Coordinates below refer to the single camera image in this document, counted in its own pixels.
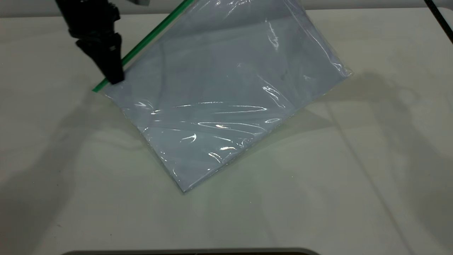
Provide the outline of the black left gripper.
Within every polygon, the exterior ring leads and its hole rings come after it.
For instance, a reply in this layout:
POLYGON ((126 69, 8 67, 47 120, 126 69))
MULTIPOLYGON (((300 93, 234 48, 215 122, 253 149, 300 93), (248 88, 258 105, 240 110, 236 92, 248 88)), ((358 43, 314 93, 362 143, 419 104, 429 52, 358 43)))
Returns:
POLYGON ((122 37, 115 32, 118 7, 108 0, 57 0, 56 4, 76 45, 89 56, 110 84, 125 79, 122 37))

